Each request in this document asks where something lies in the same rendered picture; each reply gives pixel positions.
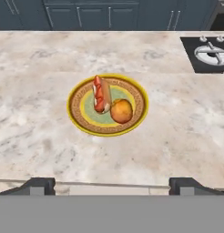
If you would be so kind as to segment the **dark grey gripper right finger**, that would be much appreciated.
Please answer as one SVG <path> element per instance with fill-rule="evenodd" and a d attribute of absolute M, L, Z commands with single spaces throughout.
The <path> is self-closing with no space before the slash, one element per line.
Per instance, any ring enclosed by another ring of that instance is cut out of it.
<path fill-rule="evenodd" d="M 168 180 L 171 196 L 209 196 L 224 195 L 224 190 L 204 187 L 192 177 L 171 177 Z"/>

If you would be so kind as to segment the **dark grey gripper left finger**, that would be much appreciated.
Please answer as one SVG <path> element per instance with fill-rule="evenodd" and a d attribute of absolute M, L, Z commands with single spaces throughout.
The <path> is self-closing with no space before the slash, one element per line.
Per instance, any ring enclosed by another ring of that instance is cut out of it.
<path fill-rule="evenodd" d="M 53 177 L 32 177 L 22 186 L 0 192 L 0 195 L 54 196 L 56 180 Z"/>

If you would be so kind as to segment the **yellow patterned plate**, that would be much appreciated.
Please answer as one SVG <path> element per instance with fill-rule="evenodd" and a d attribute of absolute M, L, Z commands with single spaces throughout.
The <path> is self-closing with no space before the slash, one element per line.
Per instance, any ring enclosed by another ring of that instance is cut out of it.
<path fill-rule="evenodd" d="M 116 99 L 126 99 L 133 108 L 133 116 L 125 124 L 114 121 L 110 109 L 99 114 L 94 109 L 93 80 L 95 76 L 81 81 L 70 92 L 66 104 L 71 121 L 82 131 L 100 137 L 123 135 L 136 128 L 148 112 L 148 95 L 134 79 L 119 74 L 98 75 L 109 83 L 112 103 Z"/>

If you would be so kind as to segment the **orange peach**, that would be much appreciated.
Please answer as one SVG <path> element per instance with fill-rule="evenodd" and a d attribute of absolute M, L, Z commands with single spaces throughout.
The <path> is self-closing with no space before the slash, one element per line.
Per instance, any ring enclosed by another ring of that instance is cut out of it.
<path fill-rule="evenodd" d="M 133 108 L 126 99 L 116 99 L 110 108 L 110 115 L 119 124 L 125 124 L 133 116 Z"/>

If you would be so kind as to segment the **hot dog in bun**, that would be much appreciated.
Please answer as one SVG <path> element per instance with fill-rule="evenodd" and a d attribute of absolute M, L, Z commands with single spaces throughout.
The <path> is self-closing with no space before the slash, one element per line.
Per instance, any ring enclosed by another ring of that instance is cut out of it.
<path fill-rule="evenodd" d="M 95 76 L 93 80 L 94 109 L 99 114 L 105 114 L 112 105 L 110 85 L 106 79 Z"/>

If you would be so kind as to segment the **black hob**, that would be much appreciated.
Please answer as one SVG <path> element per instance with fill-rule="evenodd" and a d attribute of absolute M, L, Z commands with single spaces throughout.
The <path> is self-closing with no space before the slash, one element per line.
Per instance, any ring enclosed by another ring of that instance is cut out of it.
<path fill-rule="evenodd" d="M 196 74 L 224 74 L 224 36 L 180 38 Z"/>

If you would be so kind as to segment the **dark blue cupboard run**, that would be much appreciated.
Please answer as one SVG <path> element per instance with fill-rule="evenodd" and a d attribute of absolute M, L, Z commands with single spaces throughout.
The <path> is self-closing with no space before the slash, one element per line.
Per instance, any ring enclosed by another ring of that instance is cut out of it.
<path fill-rule="evenodd" d="M 0 0 L 0 30 L 198 31 L 219 0 Z"/>

